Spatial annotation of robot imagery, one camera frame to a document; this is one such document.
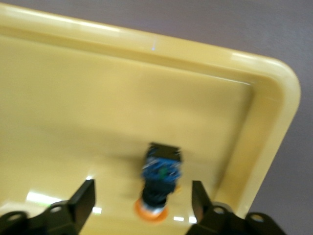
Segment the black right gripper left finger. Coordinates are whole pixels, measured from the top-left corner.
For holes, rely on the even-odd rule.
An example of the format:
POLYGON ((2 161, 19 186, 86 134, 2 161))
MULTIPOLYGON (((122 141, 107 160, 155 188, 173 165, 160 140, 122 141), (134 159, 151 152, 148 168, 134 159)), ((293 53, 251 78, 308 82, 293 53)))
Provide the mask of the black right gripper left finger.
POLYGON ((2 235, 78 235, 95 205, 95 181, 85 180, 69 200, 55 202, 37 216, 15 210, 0 216, 2 235))

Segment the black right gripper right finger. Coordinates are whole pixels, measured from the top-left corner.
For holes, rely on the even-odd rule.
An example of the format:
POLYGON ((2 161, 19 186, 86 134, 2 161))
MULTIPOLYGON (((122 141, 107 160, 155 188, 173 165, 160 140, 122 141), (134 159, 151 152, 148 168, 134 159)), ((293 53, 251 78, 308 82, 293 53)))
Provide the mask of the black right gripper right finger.
POLYGON ((201 181, 192 182, 192 208, 197 222, 189 235, 282 235, 284 231, 268 215, 260 212, 238 217, 225 204, 214 204, 201 181))

